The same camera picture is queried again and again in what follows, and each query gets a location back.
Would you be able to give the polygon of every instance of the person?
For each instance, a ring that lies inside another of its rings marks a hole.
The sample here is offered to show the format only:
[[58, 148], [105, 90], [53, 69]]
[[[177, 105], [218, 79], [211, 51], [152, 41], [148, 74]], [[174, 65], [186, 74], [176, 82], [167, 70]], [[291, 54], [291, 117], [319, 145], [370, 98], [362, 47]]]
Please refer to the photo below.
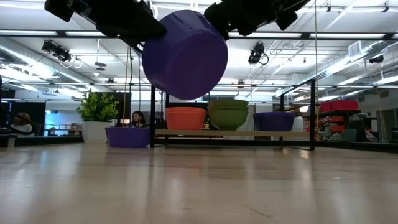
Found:
[[[18, 115], [25, 119], [30, 120], [29, 114], [27, 114], [25, 112], [19, 112]], [[23, 132], [30, 132], [33, 129], [32, 125], [30, 125], [27, 121], [25, 121], [23, 119], [19, 119], [18, 117], [14, 118], [14, 124], [12, 124], [11, 127], [17, 129], [18, 131], [23, 131]]]
[[132, 113], [131, 127], [133, 128], [147, 128], [144, 114], [141, 111], [134, 111]]

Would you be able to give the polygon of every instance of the purple bowl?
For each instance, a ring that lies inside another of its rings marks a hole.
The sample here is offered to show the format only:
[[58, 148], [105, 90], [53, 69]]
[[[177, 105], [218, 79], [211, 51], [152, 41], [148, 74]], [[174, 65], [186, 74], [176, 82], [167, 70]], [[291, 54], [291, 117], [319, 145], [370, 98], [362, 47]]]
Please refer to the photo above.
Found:
[[110, 147], [143, 148], [149, 144], [147, 128], [105, 128]]
[[295, 114], [291, 112], [265, 112], [253, 115], [258, 131], [291, 131]]
[[202, 14], [191, 10], [173, 12], [160, 23], [166, 27], [166, 35], [147, 40], [142, 53], [147, 79], [181, 100], [207, 94], [228, 63], [224, 38]]

